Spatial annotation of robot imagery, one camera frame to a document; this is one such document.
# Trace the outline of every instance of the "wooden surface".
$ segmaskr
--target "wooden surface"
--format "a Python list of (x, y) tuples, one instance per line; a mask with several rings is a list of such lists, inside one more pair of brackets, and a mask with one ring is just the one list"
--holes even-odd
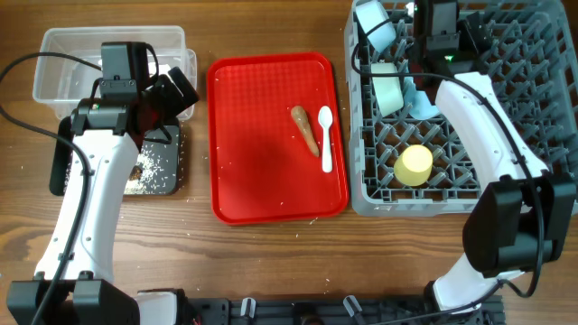
[[(224, 1), (179, 4), (146, 1), (9, 0), (0, 5), (0, 67), (38, 51), (52, 27), (176, 24), (199, 63), (199, 93), (216, 59), (319, 51), (336, 72), (340, 122), (349, 141), (343, 30), (350, 0)], [(578, 5), (568, 7), (577, 17)], [(14, 116), (56, 131), (58, 120), (31, 93), (35, 61), (10, 73), (0, 102)], [(347, 208), (336, 218), (228, 227), (210, 211), (207, 103), (183, 125), (188, 159), (184, 188), (165, 198), (125, 198), (114, 248), (116, 285), (184, 288), (190, 297), (284, 299), (420, 293), (447, 272), (462, 252), (465, 216), (363, 218)], [(48, 191), (54, 142), (0, 118), (0, 324), (14, 321), (5, 307), (12, 280), (31, 279), (54, 228), (61, 198)], [(544, 267), (531, 300), (506, 297), (509, 324), (573, 324), (578, 319), (578, 221), (562, 258)], [(528, 277), (520, 283), (525, 285)]]

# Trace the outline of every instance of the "spoon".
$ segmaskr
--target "spoon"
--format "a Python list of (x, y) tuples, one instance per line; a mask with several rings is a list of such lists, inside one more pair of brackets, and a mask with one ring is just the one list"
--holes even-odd
[(322, 107), (319, 111), (319, 125), (323, 128), (323, 149), (322, 149), (322, 169), (324, 172), (333, 170), (333, 161), (331, 160), (331, 146), (329, 143), (329, 128), (333, 123), (333, 114), (329, 107)]

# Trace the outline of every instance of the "red plastic tray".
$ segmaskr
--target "red plastic tray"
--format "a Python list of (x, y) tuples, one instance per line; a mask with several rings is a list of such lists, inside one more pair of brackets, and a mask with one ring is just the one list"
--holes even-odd
[[(207, 76), (210, 186), (215, 215), (230, 225), (331, 217), (349, 192), (331, 63), (320, 53), (218, 60)], [(309, 151), (291, 118), (302, 106), (322, 148), (317, 115), (333, 113), (333, 172)]]

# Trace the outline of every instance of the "gray dish rack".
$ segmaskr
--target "gray dish rack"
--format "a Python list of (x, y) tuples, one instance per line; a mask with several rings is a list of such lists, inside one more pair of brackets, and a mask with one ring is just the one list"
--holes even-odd
[[(395, 24), (396, 43), (376, 53), (355, 16), (356, 0), (344, 31), (345, 70), (350, 90), (350, 187), (357, 213), (368, 217), (431, 217), (471, 212), (480, 185), (468, 154), (450, 123), (439, 115), (415, 120), (409, 107), (382, 116), (371, 79), (351, 69), (359, 43), (358, 66), (384, 60), (405, 70), (412, 25)], [(389, 15), (407, 1), (381, 0)], [(578, 176), (578, 63), (563, 5), (559, 0), (460, 1), (461, 16), (480, 11), (493, 37), (483, 57), (498, 99), (510, 120), (552, 172)], [(396, 181), (393, 164), (410, 144), (433, 153), (430, 180), (419, 188)], [(574, 204), (573, 213), (578, 210)]]

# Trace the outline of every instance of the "black cable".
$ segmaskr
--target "black cable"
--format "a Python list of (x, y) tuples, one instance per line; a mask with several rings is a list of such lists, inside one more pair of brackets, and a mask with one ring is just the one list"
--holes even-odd
[[(44, 57), (44, 56), (58, 57), (58, 58), (74, 60), (78, 63), (82, 63), (82, 64), (85, 64), (85, 65), (91, 67), (91, 68), (100, 70), (100, 67), (96, 64), (86, 62), (84, 60), (81, 60), (79, 58), (76, 58), (76, 57), (73, 57), (73, 56), (70, 56), (67, 54), (55, 53), (55, 52), (31, 53), (28, 55), (24, 55), (23, 57), (16, 59), (12, 63), (8, 64), (8, 66), (0, 74), (0, 83), (2, 82), (2, 80), (4, 79), (4, 77), (6, 76), (8, 71), (10, 71), (17, 64), (19, 64), (25, 60), (38, 58), (38, 57)], [(69, 141), (68, 139), (61, 137), (59, 135), (56, 135), (55, 133), (52, 133), (50, 131), (44, 130), (40, 127), (37, 127), (34, 125), (29, 125), (25, 122), (22, 122), (18, 119), (13, 118), (10, 115), (8, 115), (8, 113), (6, 113), (6, 111), (4, 110), (4, 108), (2, 106), (0, 106), (0, 115), (2, 115), (6, 120), (8, 120), (9, 122), (11, 122), (15, 125), (18, 125), (20, 127), (23, 127), (27, 130), (36, 132), (36, 133), (41, 134), (41, 135), (47, 135), (49, 137), (56, 139), (57, 141), (62, 142), (63, 144), (68, 146), (70, 149), (72, 149), (76, 153), (76, 155), (80, 159), (80, 162), (82, 163), (82, 170), (83, 170), (83, 173), (82, 173), (82, 191), (80, 192), (79, 205), (77, 207), (76, 215), (74, 216), (74, 220), (72, 222), (72, 227), (70, 228), (69, 237), (66, 241), (66, 245), (64, 246), (64, 252), (62, 252), (62, 259), (58, 264), (56, 272), (54, 273), (54, 277), (52, 278), (51, 284), (48, 286), (48, 289), (47, 289), (46, 293), (44, 294), (42, 301), (41, 301), (40, 305), (38, 306), (38, 309), (36, 310), (36, 313), (34, 314), (32, 325), (35, 325), (42, 319), (42, 315), (44, 314), (44, 310), (46, 310), (46, 307), (50, 303), (51, 297), (54, 295), (54, 291), (56, 290), (56, 284), (60, 280), (62, 273), (64, 272), (64, 269), (66, 267), (66, 264), (68, 263), (68, 261), (70, 259), (70, 253), (72, 251), (72, 246), (74, 244), (74, 240), (75, 240), (76, 235), (77, 235), (78, 230), (79, 230), (80, 220), (82, 218), (82, 215), (84, 214), (84, 208), (86, 207), (87, 197), (88, 197), (88, 193), (89, 193), (90, 163), (89, 163), (89, 160), (87, 159), (86, 155), (82, 152), (82, 150), (80, 150), (80, 148), (78, 148), (78, 146), (76, 146), (73, 142)]]
[(156, 53), (154, 53), (153, 45), (147, 43), (145, 45), (145, 47), (147, 50), (149, 50), (151, 52), (151, 54), (153, 54), (154, 64), (156, 65), (156, 72), (151, 77), (151, 86), (153, 86), (156, 83), (156, 81), (159, 79), (159, 60), (156, 58)]
[[(374, 28), (369, 30), (369, 32), (366, 33), (366, 37), (369, 37), (369, 35), (372, 32), (376, 31), (379, 27), (381, 27), (387, 23), (391, 23), (392, 21), (393, 21), (393, 19), (389, 18), (389, 19), (385, 20), (384, 22), (379, 23)], [(458, 86), (461, 86), (462, 88), (468, 90), (475, 98), (478, 99), (479, 105), (485, 106), (488, 109), (489, 113), (494, 117), (494, 119), (496, 120), (496, 123), (498, 123), (499, 128), (501, 129), (504, 136), (506, 136), (506, 139), (508, 140), (508, 143), (512, 148), (512, 152), (517, 159), (516, 163), (519, 163), (520, 168), (522, 169), (522, 172), (526, 176), (527, 185), (530, 189), (530, 192), (532, 195), (532, 200), (534, 201), (533, 211), (536, 214), (536, 222), (537, 222), (537, 227), (538, 227), (536, 262), (535, 262), (534, 270), (532, 273), (532, 280), (530, 282), (530, 285), (528, 286), (527, 291), (522, 292), (517, 286), (515, 286), (509, 280), (499, 280), (496, 284), (496, 287), (499, 288), (501, 284), (507, 284), (514, 291), (514, 293), (516, 293), (516, 295), (518, 295), (519, 297), (522, 297), (522, 298), (531, 297), (534, 294), (534, 292), (536, 291), (537, 284), (538, 284), (540, 274), (542, 271), (543, 253), (544, 253), (544, 211), (542, 210), (542, 202), (540, 201), (540, 198), (539, 198), (539, 195), (537, 192), (537, 188), (536, 188), (536, 185), (534, 183), (534, 178), (532, 177), (530, 170), (527, 168), (526, 158), (524, 157), (524, 155), (522, 155), (522, 153), (517, 148), (517, 145), (516, 145), (514, 138), (512, 137), (511, 133), (509, 132), (508, 128), (506, 127), (506, 124), (501, 119), (501, 117), (499, 116), (496, 109), (476, 89), (474, 89), (470, 85), (466, 84), (465, 82), (458, 80), (456, 78), (453, 78), (453, 77), (448, 77), (448, 76), (435, 74), (435, 73), (427, 73), (427, 72), (418, 72), (418, 73), (404, 73), (404, 72), (368, 73), (368, 72), (363, 72), (357, 67), (356, 62), (355, 62), (355, 58), (357, 57), (358, 51), (359, 51), (359, 43), (353, 49), (353, 53), (351, 53), (351, 68), (354, 71), (356, 71), (361, 77), (366, 77), (366, 78), (429, 77), (429, 78), (436, 78), (436, 79), (450, 81), (450, 82), (453, 82), (453, 83), (457, 84)], [(445, 313), (452, 313), (452, 312), (457, 312), (457, 311), (445, 311)]]

